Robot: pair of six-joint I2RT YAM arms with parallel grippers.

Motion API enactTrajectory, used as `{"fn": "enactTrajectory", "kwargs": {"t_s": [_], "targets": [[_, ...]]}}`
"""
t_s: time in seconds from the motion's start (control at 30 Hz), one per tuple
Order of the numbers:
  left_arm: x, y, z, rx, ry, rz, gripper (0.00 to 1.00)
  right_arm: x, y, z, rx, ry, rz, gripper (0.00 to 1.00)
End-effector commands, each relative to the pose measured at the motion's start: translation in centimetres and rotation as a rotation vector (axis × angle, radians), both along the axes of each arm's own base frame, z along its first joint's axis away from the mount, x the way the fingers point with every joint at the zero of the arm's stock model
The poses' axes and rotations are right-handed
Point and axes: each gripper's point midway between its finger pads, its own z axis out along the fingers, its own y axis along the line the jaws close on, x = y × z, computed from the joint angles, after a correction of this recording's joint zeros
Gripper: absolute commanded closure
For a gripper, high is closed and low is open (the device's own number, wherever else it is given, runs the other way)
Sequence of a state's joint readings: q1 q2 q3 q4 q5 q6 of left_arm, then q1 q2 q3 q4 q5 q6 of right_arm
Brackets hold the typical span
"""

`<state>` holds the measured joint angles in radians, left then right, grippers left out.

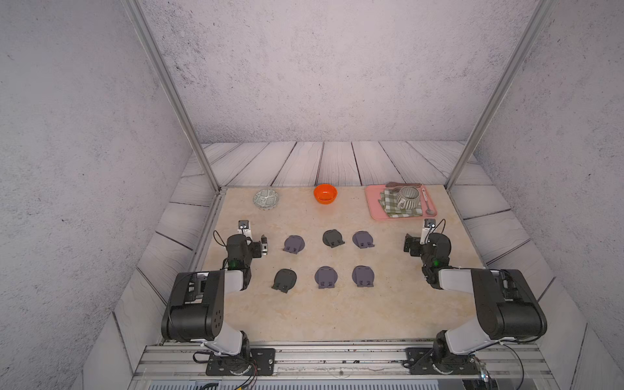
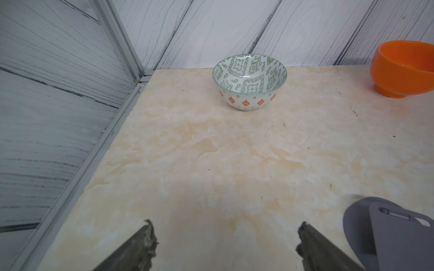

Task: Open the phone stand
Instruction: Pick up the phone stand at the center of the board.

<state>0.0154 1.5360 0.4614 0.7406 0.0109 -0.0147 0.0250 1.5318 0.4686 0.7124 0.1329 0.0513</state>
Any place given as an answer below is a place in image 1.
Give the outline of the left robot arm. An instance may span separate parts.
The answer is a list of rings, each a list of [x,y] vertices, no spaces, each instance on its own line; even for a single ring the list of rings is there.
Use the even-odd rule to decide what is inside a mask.
[[[163,339],[196,342],[219,357],[249,359],[249,338],[226,323],[224,302],[227,294],[249,287],[251,264],[267,254],[267,247],[265,236],[254,241],[245,234],[233,235],[225,244],[221,269],[178,274],[162,317]]]

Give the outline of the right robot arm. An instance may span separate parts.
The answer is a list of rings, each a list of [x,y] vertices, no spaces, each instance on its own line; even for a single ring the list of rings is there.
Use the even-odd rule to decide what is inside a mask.
[[[407,234],[404,251],[421,259],[422,273],[431,287],[474,298],[473,319],[436,335],[433,365],[456,367],[493,344],[537,341],[547,332],[547,318],[521,271],[451,266],[452,243],[442,233],[428,234],[424,243]]]

